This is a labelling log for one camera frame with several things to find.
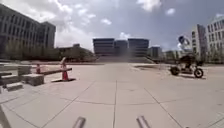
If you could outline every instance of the rider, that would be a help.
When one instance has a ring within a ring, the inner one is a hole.
[[[190,42],[183,36],[179,37],[178,41],[178,48],[181,52],[180,63],[185,63],[185,70],[190,70],[191,63],[194,61],[193,50]]]

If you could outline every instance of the building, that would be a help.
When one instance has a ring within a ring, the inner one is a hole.
[[[159,59],[163,58],[162,48],[159,46],[150,47],[148,49],[148,54],[149,54],[150,58],[152,58],[152,59],[159,60]]]
[[[17,47],[26,47],[30,53],[37,46],[42,49],[53,48],[55,31],[53,24],[39,23],[0,3],[0,37],[5,40],[0,42],[4,43],[1,46],[11,42]]]
[[[126,56],[128,51],[127,40],[116,40],[114,42],[114,53],[115,56]]]
[[[149,40],[128,39],[115,40],[113,38],[93,39],[94,52],[97,56],[134,56],[144,57],[147,55]]]
[[[128,39],[129,54],[135,57],[144,57],[147,55],[149,40],[147,39]]]
[[[114,39],[93,39],[94,52],[97,56],[114,56]]]
[[[224,60],[224,17],[216,18],[207,26],[210,59]]]
[[[199,60],[206,60],[207,56],[207,40],[206,28],[197,24],[191,32],[191,42],[194,53]]]

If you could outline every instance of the sky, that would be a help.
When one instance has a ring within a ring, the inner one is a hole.
[[[56,25],[55,47],[92,38],[146,38],[150,46],[176,49],[177,38],[196,24],[224,15],[224,0],[0,0],[39,22]]]

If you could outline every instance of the traffic cone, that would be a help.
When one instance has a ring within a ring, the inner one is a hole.
[[[69,81],[68,73],[67,73],[67,71],[66,71],[66,67],[67,67],[67,66],[66,66],[65,62],[63,62],[63,63],[62,63],[62,69],[65,70],[65,71],[62,72],[62,80],[63,80],[63,81]]]
[[[37,64],[36,73],[40,74],[40,64]]]

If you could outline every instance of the concrete pavement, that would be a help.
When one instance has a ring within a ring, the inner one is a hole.
[[[171,76],[167,70],[135,64],[77,65],[76,81],[3,92],[0,103],[12,128],[138,128],[145,116],[152,128],[223,128],[224,67],[206,67],[204,79]]]

